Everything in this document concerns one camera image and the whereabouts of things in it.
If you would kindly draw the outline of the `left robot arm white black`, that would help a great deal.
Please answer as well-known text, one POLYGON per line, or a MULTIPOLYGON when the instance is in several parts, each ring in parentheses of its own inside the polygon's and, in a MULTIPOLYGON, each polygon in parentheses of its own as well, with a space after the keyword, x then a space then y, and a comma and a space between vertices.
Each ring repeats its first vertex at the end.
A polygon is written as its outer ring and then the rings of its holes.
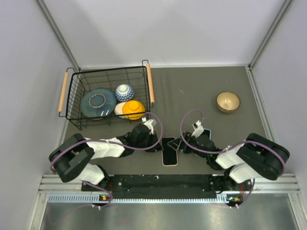
POLYGON ((105 169, 90 161, 102 158, 123 158, 136 150, 157 152, 163 149, 160 139, 149 123, 138 124, 125 135, 111 139, 89 139, 77 133, 64 141, 50 156, 50 169, 62 182, 74 179, 93 184, 98 190, 107 188, 109 179, 105 169))

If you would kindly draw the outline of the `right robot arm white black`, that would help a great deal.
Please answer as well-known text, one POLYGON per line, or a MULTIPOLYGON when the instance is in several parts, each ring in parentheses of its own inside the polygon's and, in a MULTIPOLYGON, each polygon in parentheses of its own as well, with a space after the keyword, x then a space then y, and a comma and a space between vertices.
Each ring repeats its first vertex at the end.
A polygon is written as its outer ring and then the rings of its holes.
POLYGON ((200 156, 216 171, 225 170, 224 184, 231 190, 254 178, 277 180, 284 173, 285 163, 290 157, 286 148, 256 133, 249 134, 242 143, 225 149, 215 146, 209 130, 204 130, 197 138, 189 132, 182 135, 185 140, 177 138, 168 141, 167 146, 185 154, 200 156))

